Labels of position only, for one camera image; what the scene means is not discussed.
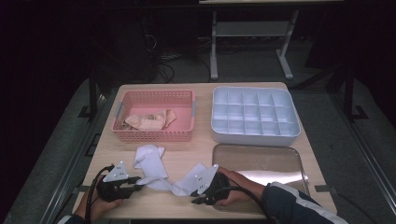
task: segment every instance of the dark jacket sleeve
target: dark jacket sleeve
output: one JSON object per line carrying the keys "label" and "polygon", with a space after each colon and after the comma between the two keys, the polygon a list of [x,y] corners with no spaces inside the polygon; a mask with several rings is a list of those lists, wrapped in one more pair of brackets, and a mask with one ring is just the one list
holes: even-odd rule
{"label": "dark jacket sleeve", "polygon": [[346,223],[306,194],[277,182],[266,186],[262,201],[268,214],[282,224]]}

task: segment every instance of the pink basket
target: pink basket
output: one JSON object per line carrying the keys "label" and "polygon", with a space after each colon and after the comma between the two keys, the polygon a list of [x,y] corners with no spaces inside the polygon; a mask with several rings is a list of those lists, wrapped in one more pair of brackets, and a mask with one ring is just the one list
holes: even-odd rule
{"label": "pink basket", "polygon": [[[160,131],[123,130],[122,122],[131,115],[154,114],[172,109],[177,119]],[[187,142],[194,126],[193,91],[127,91],[116,110],[112,131],[122,142]]]}

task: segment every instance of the white plastic organizer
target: white plastic organizer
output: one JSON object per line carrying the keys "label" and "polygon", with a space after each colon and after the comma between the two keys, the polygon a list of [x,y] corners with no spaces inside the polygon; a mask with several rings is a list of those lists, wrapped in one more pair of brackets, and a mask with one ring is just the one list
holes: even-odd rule
{"label": "white plastic organizer", "polygon": [[217,87],[213,139],[219,143],[287,147],[300,134],[290,93],[275,88]]}

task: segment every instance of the wooden table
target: wooden table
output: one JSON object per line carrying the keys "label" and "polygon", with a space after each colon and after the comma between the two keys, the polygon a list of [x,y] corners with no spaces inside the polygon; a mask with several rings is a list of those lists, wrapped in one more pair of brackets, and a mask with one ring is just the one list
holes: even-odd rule
{"label": "wooden table", "polygon": [[[241,86],[282,88],[286,85],[280,82],[255,82],[255,83],[200,83],[200,84],[148,84],[121,86],[116,96],[114,105],[108,116],[102,136],[93,155],[91,165],[84,179],[83,185],[89,186],[96,174],[111,163],[118,164],[124,161],[129,175],[143,176],[141,170],[134,168],[134,154],[136,149],[150,142],[123,143],[111,131],[111,122],[117,105],[126,91],[131,90],[193,90],[195,93],[196,111],[195,123],[190,142],[164,142],[153,143],[157,147],[165,147],[162,160],[169,175],[169,180],[177,181],[198,162],[206,167],[212,165],[212,150],[217,144],[211,137],[211,108],[213,90],[218,86]],[[301,134],[296,138],[291,147],[300,153],[304,171],[309,178],[309,192],[311,197],[325,208],[336,213],[335,205],[329,192],[317,193],[316,185],[325,185],[318,162],[309,144],[308,138],[301,125]],[[191,197],[178,197],[170,191],[156,191],[143,188],[135,192],[130,199],[117,209],[109,211],[105,217],[128,219],[156,219],[156,218],[262,218],[258,214],[241,214],[220,212],[212,206],[191,203]]]}

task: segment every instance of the white cloth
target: white cloth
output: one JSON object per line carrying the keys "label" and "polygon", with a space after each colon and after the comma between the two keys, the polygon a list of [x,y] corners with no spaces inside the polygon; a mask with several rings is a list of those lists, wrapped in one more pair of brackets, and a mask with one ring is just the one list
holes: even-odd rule
{"label": "white cloth", "polygon": [[163,147],[145,145],[138,147],[134,158],[134,168],[142,169],[144,178],[136,184],[145,185],[156,190],[171,190],[176,196],[189,196],[197,190],[195,176],[206,169],[201,163],[196,164],[181,180],[175,183],[169,181],[161,156]]}

